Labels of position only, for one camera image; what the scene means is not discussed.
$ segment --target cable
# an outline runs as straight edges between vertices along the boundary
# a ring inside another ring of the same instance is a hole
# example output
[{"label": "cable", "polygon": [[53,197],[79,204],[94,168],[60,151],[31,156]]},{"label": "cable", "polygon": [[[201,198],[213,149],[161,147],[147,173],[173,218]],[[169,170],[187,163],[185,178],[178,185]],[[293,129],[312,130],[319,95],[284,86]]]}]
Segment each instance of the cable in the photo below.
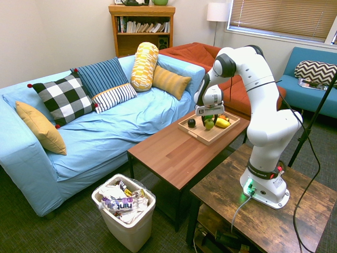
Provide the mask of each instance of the cable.
[{"label": "cable", "polygon": [[289,104],[287,103],[287,101],[284,99],[284,97],[282,96],[282,94],[281,94],[280,92],[279,92],[279,94],[280,94],[280,97],[282,98],[282,100],[284,101],[284,103],[286,104],[286,106],[292,111],[292,113],[295,115],[295,117],[297,118],[297,120],[300,122],[302,128],[304,129],[304,132],[305,132],[305,134],[306,134],[306,136],[307,136],[307,138],[308,138],[308,141],[309,141],[311,150],[312,150],[312,152],[313,152],[313,154],[314,154],[314,156],[315,156],[315,158],[316,158],[316,161],[317,161],[317,163],[318,163],[318,170],[317,170],[315,176],[314,176],[314,177],[311,179],[311,181],[309,182],[308,186],[305,188],[304,192],[302,193],[302,195],[301,195],[299,201],[298,201],[297,204],[296,204],[296,207],[295,207],[295,210],[294,210],[294,215],[293,215],[294,229],[295,229],[295,233],[296,233],[297,239],[298,239],[298,241],[300,242],[300,249],[301,249],[301,245],[302,245],[307,251],[309,251],[310,253],[314,253],[313,251],[309,250],[309,249],[304,245],[304,243],[302,242],[302,240],[301,240],[301,238],[300,238],[300,234],[299,234],[299,232],[298,232],[297,225],[296,225],[296,212],[297,212],[297,209],[298,209],[298,207],[299,207],[299,205],[300,205],[300,202],[301,202],[301,200],[302,200],[304,194],[305,194],[306,191],[308,190],[308,188],[309,188],[309,186],[311,185],[311,183],[315,180],[315,178],[317,177],[317,175],[320,173],[320,171],[321,171],[321,164],[320,164],[320,160],[318,159],[318,157],[317,157],[317,155],[316,155],[316,153],[315,153],[315,151],[314,151],[314,147],[313,147],[313,145],[312,145],[312,143],[311,143],[311,140],[310,140],[310,138],[309,138],[309,134],[308,134],[308,132],[306,131],[306,129],[305,129],[305,127],[304,127],[302,121],[301,121],[301,120],[297,117],[297,115],[294,113],[294,110],[290,107],[290,105],[289,105]]},{"label": "cable", "polygon": [[231,101],[231,98],[232,98],[232,85],[233,85],[233,78],[231,77],[230,101]]},{"label": "cable", "polygon": [[235,220],[235,216],[237,215],[237,212],[253,197],[254,194],[255,194],[255,191],[252,191],[249,198],[241,206],[239,206],[239,208],[235,212],[234,217],[232,219],[232,224],[231,224],[231,233],[233,233],[233,224],[234,224],[234,220]]},{"label": "cable", "polygon": [[196,250],[196,246],[195,246],[195,242],[194,242],[194,237],[193,237],[193,246],[194,246],[195,252],[198,253],[198,251]]}]

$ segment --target wooden tray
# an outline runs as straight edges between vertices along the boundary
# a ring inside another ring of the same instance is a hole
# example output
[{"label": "wooden tray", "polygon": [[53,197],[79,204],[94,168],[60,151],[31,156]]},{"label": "wooden tray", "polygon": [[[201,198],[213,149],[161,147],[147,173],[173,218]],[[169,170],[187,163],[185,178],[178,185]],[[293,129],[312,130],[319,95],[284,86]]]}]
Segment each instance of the wooden tray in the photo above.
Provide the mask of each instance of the wooden tray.
[{"label": "wooden tray", "polygon": [[[197,140],[201,141],[202,143],[206,145],[210,145],[211,143],[219,139],[221,136],[223,136],[225,133],[227,133],[229,130],[233,129],[233,127],[235,127],[240,122],[239,117],[229,112],[224,112],[224,114],[228,118],[230,118],[231,125],[227,128],[220,128],[215,125],[212,129],[207,130],[202,123],[201,116],[196,116],[195,114],[179,122],[178,127],[179,129],[195,137]],[[189,119],[195,119],[195,127],[189,128],[189,126],[187,125],[187,121]]]}]

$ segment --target white trash can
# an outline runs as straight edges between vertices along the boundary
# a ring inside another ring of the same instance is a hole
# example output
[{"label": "white trash can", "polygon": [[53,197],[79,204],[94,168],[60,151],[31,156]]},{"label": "white trash can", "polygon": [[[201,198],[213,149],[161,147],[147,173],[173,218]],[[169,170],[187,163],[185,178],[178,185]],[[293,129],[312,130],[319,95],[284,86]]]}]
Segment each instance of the white trash can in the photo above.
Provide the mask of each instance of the white trash can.
[{"label": "white trash can", "polygon": [[[97,207],[103,198],[103,196],[99,194],[100,188],[107,185],[114,185],[117,181],[120,180],[125,183],[126,187],[131,192],[143,189],[130,178],[122,174],[116,174],[92,193],[91,197],[96,203]],[[131,224],[126,224],[120,221],[106,209],[100,210],[103,219],[113,236],[116,237],[118,241],[120,241],[126,248],[128,248],[132,252],[138,252],[151,235],[152,214],[155,208],[156,201],[147,189],[144,189],[144,192],[146,197],[148,198],[147,209]]]}]

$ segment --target rustic wooden table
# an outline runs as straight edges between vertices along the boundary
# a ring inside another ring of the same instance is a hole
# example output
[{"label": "rustic wooden table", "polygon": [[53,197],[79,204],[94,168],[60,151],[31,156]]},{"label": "rustic wooden table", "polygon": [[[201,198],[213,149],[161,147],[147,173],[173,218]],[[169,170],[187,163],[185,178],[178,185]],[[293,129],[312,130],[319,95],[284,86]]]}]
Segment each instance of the rustic wooden table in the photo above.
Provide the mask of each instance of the rustic wooden table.
[{"label": "rustic wooden table", "polygon": [[[221,229],[221,222],[230,224],[237,208],[248,198],[242,192],[239,178],[246,168],[252,149],[244,144],[232,153],[192,189],[193,201],[190,211],[186,242],[193,243],[197,221]],[[237,213],[234,228],[249,239],[262,252],[300,252],[300,246],[293,227],[293,213],[310,178],[288,167],[283,179],[290,191],[290,200],[281,209],[272,209],[251,199]],[[304,245],[315,252],[325,225],[336,202],[337,192],[313,181],[301,200],[296,214],[296,224]],[[210,209],[216,222],[209,221],[205,210]]]},{"label": "rustic wooden table", "polygon": [[249,125],[248,120],[240,119],[232,130],[207,146],[178,128],[180,121],[193,114],[194,112],[187,114],[127,151],[132,178],[133,160],[136,159],[179,191],[175,215],[168,215],[175,221],[176,231],[179,229],[180,202],[184,188]]}]

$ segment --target light blue couch cover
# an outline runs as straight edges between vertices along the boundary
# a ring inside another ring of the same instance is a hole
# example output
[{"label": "light blue couch cover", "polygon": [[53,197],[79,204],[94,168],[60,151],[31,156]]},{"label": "light blue couch cover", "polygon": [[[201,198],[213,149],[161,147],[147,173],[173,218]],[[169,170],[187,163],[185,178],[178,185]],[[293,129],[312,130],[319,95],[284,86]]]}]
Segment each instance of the light blue couch cover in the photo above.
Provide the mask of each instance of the light blue couch cover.
[{"label": "light blue couch cover", "polygon": [[[294,70],[296,66],[304,60],[337,64],[337,53],[294,47],[283,76],[280,78],[282,82],[277,83],[286,89],[285,100],[289,105],[315,112],[325,91],[308,89],[298,85],[299,80],[295,77]],[[337,118],[337,90],[335,88],[332,88],[320,113]]]},{"label": "light blue couch cover", "polygon": [[[130,80],[134,55],[119,61]],[[153,87],[103,113],[86,114],[59,129],[67,156],[44,150],[14,108],[16,100],[25,102],[55,124],[27,84],[56,81],[70,71],[0,89],[0,165],[37,215],[45,216],[126,163],[129,148],[194,109],[193,95],[205,74],[204,68],[165,55],[159,55],[158,65],[192,77],[181,100]]]}]

